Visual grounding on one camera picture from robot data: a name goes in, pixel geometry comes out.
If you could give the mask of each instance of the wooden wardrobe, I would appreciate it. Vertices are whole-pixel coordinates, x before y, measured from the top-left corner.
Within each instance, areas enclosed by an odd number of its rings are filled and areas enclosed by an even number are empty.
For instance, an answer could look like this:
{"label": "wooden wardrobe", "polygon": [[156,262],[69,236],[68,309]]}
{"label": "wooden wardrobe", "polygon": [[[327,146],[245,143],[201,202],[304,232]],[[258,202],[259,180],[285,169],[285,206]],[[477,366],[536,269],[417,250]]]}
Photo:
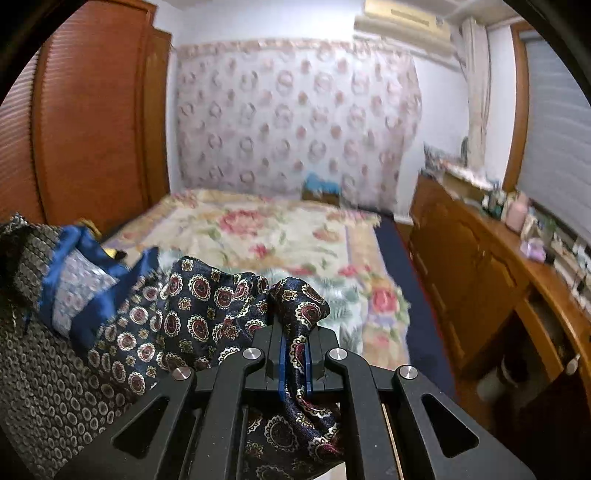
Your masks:
{"label": "wooden wardrobe", "polygon": [[155,10],[89,0],[27,64],[0,106],[0,222],[19,211],[107,232],[168,193],[171,37]]}

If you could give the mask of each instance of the blue satin fabric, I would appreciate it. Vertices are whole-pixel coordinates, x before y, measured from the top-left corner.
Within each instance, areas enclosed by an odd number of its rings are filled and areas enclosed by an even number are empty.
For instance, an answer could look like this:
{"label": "blue satin fabric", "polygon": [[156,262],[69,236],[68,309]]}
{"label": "blue satin fabric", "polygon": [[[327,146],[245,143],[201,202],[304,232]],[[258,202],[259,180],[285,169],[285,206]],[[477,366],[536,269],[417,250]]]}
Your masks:
{"label": "blue satin fabric", "polygon": [[153,247],[142,254],[131,271],[120,277],[117,284],[99,293],[72,319],[70,341],[76,355],[86,358],[88,350],[96,343],[100,326],[117,314],[117,309],[128,298],[140,276],[146,276],[157,268],[158,247]]}
{"label": "blue satin fabric", "polygon": [[[81,353],[86,355],[86,351],[92,348],[96,331],[103,322],[115,314],[139,276],[146,275],[153,269],[158,268],[158,249],[153,248],[146,251],[136,266],[129,270],[125,265],[107,255],[87,227],[79,225],[65,226],[61,231],[60,239],[51,259],[49,271],[43,278],[39,301],[39,319],[54,334],[57,334],[57,332],[53,328],[53,304],[60,282],[61,269],[64,260],[74,249],[78,249],[89,261],[119,280],[113,287],[92,299],[72,319],[70,340],[78,356],[82,356]],[[80,349],[85,348],[89,343],[90,345],[85,350]]]}

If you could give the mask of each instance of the curtain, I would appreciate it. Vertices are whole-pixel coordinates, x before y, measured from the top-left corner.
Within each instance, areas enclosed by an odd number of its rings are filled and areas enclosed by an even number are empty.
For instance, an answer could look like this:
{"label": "curtain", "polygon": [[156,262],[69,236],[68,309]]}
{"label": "curtain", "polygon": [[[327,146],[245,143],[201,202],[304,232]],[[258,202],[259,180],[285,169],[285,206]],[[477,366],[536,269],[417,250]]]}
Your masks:
{"label": "curtain", "polygon": [[462,23],[466,50],[463,68],[468,83],[468,167],[480,173],[484,169],[486,123],[491,92],[491,62],[486,28],[470,17]]}
{"label": "curtain", "polygon": [[186,187],[301,195],[310,173],[354,205],[394,210],[421,118],[411,55],[380,42],[183,46],[178,144]]}

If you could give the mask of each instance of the metal screw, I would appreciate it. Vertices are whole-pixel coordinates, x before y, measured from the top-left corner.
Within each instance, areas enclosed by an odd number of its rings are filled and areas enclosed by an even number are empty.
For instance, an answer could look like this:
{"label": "metal screw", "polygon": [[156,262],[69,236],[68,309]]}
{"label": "metal screw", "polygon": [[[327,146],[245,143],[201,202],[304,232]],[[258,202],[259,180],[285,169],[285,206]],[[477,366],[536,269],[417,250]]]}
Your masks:
{"label": "metal screw", "polygon": [[347,358],[347,350],[344,350],[342,348],[333,348],[329,352],[329,355],[334,360],[344,360],[345,358]]}
{"label": "metal screw", "polygon": [[173,378],[175,380],[186,380],[191,376],[191,369],[189,367],[177,367],[173,370]]}
{"label": "metal screw", "polygon": [[407,380],[414,380],[418,376],[418,370],[412,365],[403,365],[398,370],[399,375]]}
{"label": "metal screw", "polygon": [[242,356],[248,360],[256,360],[261,356],[261,351],[256,347],[247,348],[242,352]]}

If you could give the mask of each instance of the navy patterned scarf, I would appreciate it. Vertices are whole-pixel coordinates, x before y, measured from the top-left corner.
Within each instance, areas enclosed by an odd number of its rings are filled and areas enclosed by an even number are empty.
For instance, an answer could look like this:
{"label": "navy patterned scarf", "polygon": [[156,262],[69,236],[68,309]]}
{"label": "navy patterned scarf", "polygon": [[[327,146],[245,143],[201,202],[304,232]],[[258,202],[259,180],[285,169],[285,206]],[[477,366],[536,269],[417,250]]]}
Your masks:
{"label": "navy patterned scarf", "polygon": [[276,314],[288,340],[285,397],[250,409],[244,478],[315,478],[342,461],[338,409],[306,400],[304,344],[329,313],[326,301],[298,278],[269,289],[264,277],[229,275],[184,257],[170,276],[154,271],[139,278],[87,358],[101,377],[142,395],[174,368],[215,367],[249,347],[254,332]]}

